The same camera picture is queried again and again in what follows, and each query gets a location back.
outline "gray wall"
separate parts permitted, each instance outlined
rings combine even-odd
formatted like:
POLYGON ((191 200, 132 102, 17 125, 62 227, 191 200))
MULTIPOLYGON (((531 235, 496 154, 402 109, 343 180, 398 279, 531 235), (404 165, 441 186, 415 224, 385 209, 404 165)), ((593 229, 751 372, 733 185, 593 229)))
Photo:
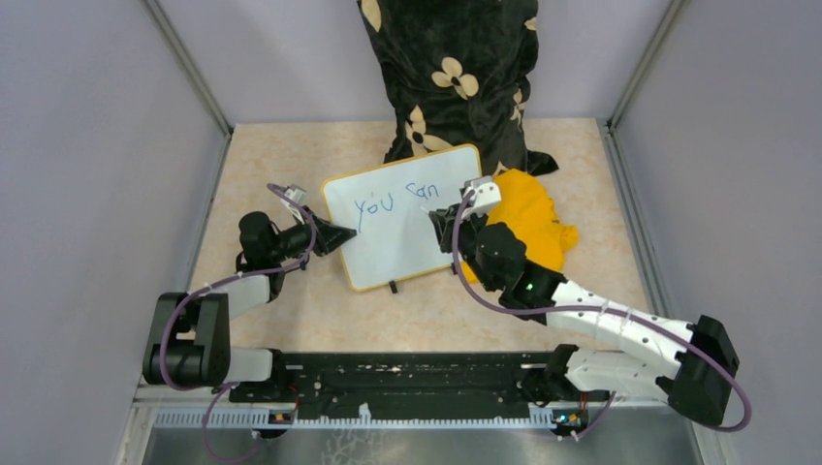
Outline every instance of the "gray wall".
MULTIPOLYGON (((528 115, 610 116, 668 3, 542 0, 528 115)), ((233 124, 394 117, 355 0, 162 4, 233 124)))
POLYGON ((677 313, 740 352, 742 464, 822 463, 820 23, 818 0, 691 2, 618 131, 677 313))
POLYGON ((139 2, 0 2, 0 463, 113 460, 221 141, 139 2))

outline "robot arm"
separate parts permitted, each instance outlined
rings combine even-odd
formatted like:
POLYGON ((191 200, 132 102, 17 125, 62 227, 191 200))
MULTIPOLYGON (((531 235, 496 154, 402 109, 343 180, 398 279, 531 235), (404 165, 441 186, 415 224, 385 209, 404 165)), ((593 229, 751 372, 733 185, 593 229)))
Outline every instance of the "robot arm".
MULTIPOLYGON (((310 215, 316 228, 311 250, 318 257, 329 254, 357 234, 354 230, 331 224, 303 205, 305 192, 301 188, 289 186, 282 195, 310 215)), ((263 382, 271 377, 275 351, 231 347, 229 321, 276 299, 285 275, 291 271, 268 273, 261 270, 282 269, 283 262, 302 255, 311 243, 311 226, 304 223, 295 207, 286 201, 283 203, 297 221, 287 230, 277 228, 262 211, 248 213, 239 221, 242 252, 237 255, 236 278, 255 271, 266 274, 245 276, 202 293, 189 301, 175 320, 166 365, 172 380, 179 386, 216 387, 223 383, 263 382), (192 330, 195 330, 194 339, 177 337, 192 330)), ((306 263, 307 256, 301 268, 304 269, 306 263)), ((157 299, 142 362, 143 377, 150 385, 165 383, 160 371, 160 346, 166 324, 186 296, 186 293, 166 293, 157 299)))
POLYGON ((505 224, 487 225, 487 213, 501 201, 490 176, 466 182, 463 193, 470 199, 463 199, 467 205, 461 218, 457 219, 458 204, 428 214, 440 250, 452 253, 452 234, 455 222, 460 221, 458 251, 487 291, 502 292, 502 307, 567 307, 567 311, 557 308, 545 312, 541 323, 580 332, 618 348, 618 352, 576 348, 562 373, 574 388, 650 397, 703 424, 721 424, 731 386, 682 344, 649 327, 661 326, 688 341, 735 376, 739 360, 720 322, 705 316, 697 325, 669 320, 584 289, 561 273, 528 260, 525 244, 505 224), (591 311, 591 307, 601 311, 591 311))

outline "black pillow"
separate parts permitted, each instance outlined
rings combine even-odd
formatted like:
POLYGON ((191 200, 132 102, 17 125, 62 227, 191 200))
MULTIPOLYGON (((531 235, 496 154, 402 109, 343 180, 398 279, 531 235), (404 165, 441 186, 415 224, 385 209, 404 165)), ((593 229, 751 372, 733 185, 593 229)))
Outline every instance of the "black pillow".
POLYGON ((558 169, 525 147, 537 0, 359 0, 396 115, 386 163, 473 143, 483 174, 558 169))

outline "cream flower print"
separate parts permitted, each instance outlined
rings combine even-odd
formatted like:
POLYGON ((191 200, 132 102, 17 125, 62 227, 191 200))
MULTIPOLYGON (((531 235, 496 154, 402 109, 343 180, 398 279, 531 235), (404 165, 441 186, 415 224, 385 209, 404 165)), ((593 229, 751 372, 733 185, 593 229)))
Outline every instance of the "cream flower print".
POLYGON ((440 87, 454 86, 463 100, 468 100, 468 97, 473 97, 480 90, 480 83, 474 75, 463 74, 462 65, 450 56, 442 59, 442 71, 435 71, 431 74, 431 79, 440 87))
POLYGON ((502 162, 496 162, 496 170, 493 171, 491 176, 497 177, 503 172, 507 171, 509 168, 502 164, 502 162))
POLYGON ((511 120, 517 121, 517 126, 522 129, 522 112, 525 111, 525 102, 522 101, 522 90, 517 89, 517 93, 514 94, 514 114, 511 115, 511 120))
POLYGON ((415 156, 425 155, 429 151, 445 150, 451 147, 449 143, 437 136, 426 134, 426 120, 423 117, 423 111, 419 105, 414 107, 414 110, 408 115, 408 119, 410 119, 411 122, 405 122, 405 136, 411 142, 411 151, 415 156))
POLYGON ((380 12, 380 4, 377 3, 377 0, 362 0, 360 9, 363 10, 363 16, 371 24, 371 27, 380 32, 380 27, 383 25, 383 14, 380 12))

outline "beige marble surface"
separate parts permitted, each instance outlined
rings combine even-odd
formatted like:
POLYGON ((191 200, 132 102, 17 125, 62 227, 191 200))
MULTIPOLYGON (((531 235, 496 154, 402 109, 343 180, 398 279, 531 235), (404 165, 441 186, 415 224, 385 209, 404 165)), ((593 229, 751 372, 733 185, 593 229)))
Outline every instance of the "beige marble surface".
MULTIPOLYGON (((524 129, 531 149, 551 153, 559 163, 560 170, 541 181, 562 221, 580 231, 579 245, 566 256, 565 274, 600 295, 646 310, 596 122, 525 120, 524 129)), ((193 286, 234 272, 237 222, 245 213, 262 210, 281 226, 293 224, 266 183, 299 184, 308 191, 308 205, 328 218, 323 181, 380 164, 394 130, 390 122, 237 126, 193 286)), ((312 258, 306 272, 286 277, 279 299, 232 321, 232 344, 312 352, 518 351, 595 344, 480 307, 450 270, 399 286, 397 295, 387 287, 356 293, 338 253, 312 258)))

